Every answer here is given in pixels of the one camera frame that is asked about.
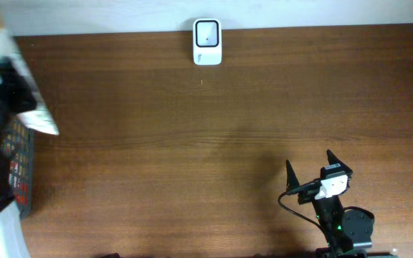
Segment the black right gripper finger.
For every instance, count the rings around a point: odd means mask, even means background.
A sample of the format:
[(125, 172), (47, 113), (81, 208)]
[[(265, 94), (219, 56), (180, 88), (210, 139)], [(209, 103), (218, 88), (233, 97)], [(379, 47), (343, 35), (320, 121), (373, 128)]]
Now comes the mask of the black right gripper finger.
[(342, 162), (339, 158), (337, 158), (331, 150), (327, 150), (327, 157), (328, 162), (330, 165), (339, 164), (340, 167), (346, 172), (347, 175), (351, 176), (353, 174), (353, 170), (349, 168), (344, 162)]
[(286, 173), (287, 173), (286, 191), (291, 192), (299, 188), (300, 183), (299, 183), (297, 176), (295, 175), (295, 172), (289, 160), (285, 161), (285, 165), (286, 165)]

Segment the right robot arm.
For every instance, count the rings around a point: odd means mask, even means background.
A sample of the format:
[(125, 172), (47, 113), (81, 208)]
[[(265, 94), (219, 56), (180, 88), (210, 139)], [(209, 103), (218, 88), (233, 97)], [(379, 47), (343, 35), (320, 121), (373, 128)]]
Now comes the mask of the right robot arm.
[[(326, 154), (328, 165), (321, 168), (320, 176), (304, 184), (299, 183), (290, 161), (286, 161), (286, 190), (277, 202), (284, 210), (314, 224), (322, 232), (327, 247), (316, 249), (316, 257), (366, 257), (366, 250), (372, 247), (374, 214), (357, 206), (342, 205), (339, 196), (349, 190), (353, 170), (331, 150)], [(316, 221), (282, 203), (284, 196), (292, 195), (298, 197), (300, 205), (313, 205)]]

